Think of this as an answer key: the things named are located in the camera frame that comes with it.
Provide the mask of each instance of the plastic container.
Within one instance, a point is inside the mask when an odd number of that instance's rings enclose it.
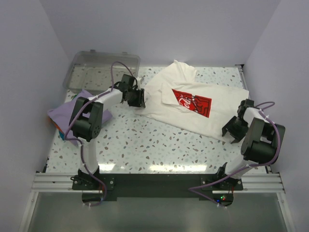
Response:
[[[140,57],[135,55],[111,54],[96,52],[79,52],[69,67],[63,87],[73,93],[79,93],[82,89],[91,94],[98,94],[106,91],[111,85],[111,65],[120,61],[127,65],[133,75],[137,77],[140,67]],[[113,66],[114,83],[120,81],[123,74],[130,75],[129,71],[121,64]]]

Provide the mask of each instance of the table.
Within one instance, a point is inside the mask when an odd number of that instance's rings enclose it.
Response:
[[[140,67],[142,87],[163,68]],[[244,88],[236,67],[199,67],[196,82]],[[68,91],[65,101],[74,95]],[[135,115],[126,103],[113,106],[110,112],[113,118],[104,123],[97,137],[101,173],[213,174],[240,153],[241,143],[228,144]],[[63,141],[56,131],[46,172],[76,173],[79,166],[79,148]],[[264,174],[266,170],[258,167],[249,173]]]

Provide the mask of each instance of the terrazzo tabletop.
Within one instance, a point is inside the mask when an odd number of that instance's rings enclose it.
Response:
[[[142,87],[164,67],[140,67]],[[197,68],[196,82],[243,88],[238,68]],[[66,102],[74,97],[68,91]],[[229,144],[134,114],[126,103],[109,109],[113,118],[96,138],[101,173],[216,173],[240,154],[241,143]],[[47,173],[77,173],[80,150],[56,131]],[[266,173],[258,167],[249,173]]]

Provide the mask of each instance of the gray wall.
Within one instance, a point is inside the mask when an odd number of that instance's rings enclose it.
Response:
[[[280,0],[40,0],[69,59],[96,49],[142,64],[243,64]]]
[[[0,2],[0,231],[17,231],[54,129],[68,58],[38,0]]]
[[[309,228],[309,1],[282,0],[245,64],[256,102],[272,100],[271,118],[286,126],[280,171],[298,231]]]

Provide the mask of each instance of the gray floor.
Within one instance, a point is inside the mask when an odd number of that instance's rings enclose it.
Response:
[[[30,232],[284,232],[276,194],[238,194],[227,210],[198,199],[120,198],[83,207],[80,193],[41,193]]]

